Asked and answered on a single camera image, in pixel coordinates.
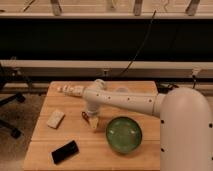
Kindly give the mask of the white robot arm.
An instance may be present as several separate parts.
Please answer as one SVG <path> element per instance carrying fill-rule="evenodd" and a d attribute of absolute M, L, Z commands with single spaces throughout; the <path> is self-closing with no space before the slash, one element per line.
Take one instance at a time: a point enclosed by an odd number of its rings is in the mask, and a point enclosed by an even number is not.
<path fill-rule="evenodd" d="M 160 119 L 160 171 L 213 171 L 213 111 L 199 91 L 112 92 L 95 81 L 83 90 L 87 111 L 110 105 Z"/>

